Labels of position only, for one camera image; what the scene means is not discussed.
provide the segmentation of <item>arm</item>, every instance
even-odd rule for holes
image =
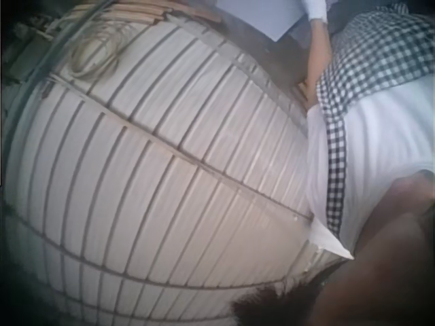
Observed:
[[[432,255],[415,216],[398,217],[337,271],[319,294],[310,325],[433,325],[423,322],[433,319],[424,315],[435,296]]]
[[[326,0],[303,0],[311,25],[311,46],[308,58],[307,100],[309,107],[317,104],[316,83],[332,60],[328,33]]]
[[[318,103],[316,83],[332,60],[332,49],[327,25],[320,19],[310,21],[311,47],[308,59],[307,100],[308,107]]]

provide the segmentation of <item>person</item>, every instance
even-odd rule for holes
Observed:
[[[325,0],[304,4],[307,200],[353,259],[235,300],[237,325],[435,325],[434,23],[382,7],[332,47]]]

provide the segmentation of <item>white cloth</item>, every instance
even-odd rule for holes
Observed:
[[[328,146],[318,106],[308,112],[308,127],[307,198],[315,218],[326,225]],[[362,227],[395,179],[419,170],[434,172],[434,76],[363,98],[345,116],[345,128],[348,170],[340,241],[352,253]],[[312,233],[311,238],[319,238],[316,228]],[[324,240],[323,247],[328,246],[336,244]],[[338,254],[345,257],[346,252]]]

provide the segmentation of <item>black and white checkered trim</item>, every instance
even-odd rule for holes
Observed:
[[[434,25],[403,4],[360,14],[334,43],[334,58],[317,84],[327,126],[328,228],[339,238],[347,174],[344,117],[359,99],[434,73]]]

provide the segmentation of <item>hair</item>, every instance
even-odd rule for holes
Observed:
[[[338,260],[319,272],[310,281],[300,281],[292,288],[274,286],[257,288],[254,293],[231,303],[238,326],[301,326],[305,325],[323,282],[346,261]]]

